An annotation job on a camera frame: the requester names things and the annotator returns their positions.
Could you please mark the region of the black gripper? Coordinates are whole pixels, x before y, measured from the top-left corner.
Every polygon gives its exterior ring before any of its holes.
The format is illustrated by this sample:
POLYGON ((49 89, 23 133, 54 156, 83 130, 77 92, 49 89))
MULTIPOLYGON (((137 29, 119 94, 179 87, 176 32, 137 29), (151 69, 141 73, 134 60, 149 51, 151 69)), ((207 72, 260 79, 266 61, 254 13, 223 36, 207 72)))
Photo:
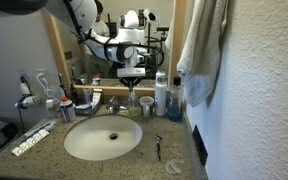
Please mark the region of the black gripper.
POLYGON ((146 72, 144 68, 120 68, 117 70, 117 76, 122 77, 119 78, 119 81, 129 89, 133 89, 135 86, 137 86, 141 81, 140 77, 143 77, 145 75, 146 72), (123 77, 136 77, 136 78, 133 78, 130 85, 129 80, 123 77))

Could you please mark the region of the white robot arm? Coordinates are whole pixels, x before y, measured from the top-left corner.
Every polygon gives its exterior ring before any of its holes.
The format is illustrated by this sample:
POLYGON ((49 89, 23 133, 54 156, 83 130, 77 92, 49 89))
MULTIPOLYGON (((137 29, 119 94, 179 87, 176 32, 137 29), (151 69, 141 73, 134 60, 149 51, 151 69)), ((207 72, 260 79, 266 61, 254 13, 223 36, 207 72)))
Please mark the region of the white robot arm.
POLYGON ((122 64, 117 77, 130 90, 146 76, 145 68, 139 67, 146 45, 133 10, 121 16, 122 27, 110 38, 93 30, 98 13, 95 0, 0 0, 0 16, 28 15, 41 9, 65 25, 93 55, 122 64))

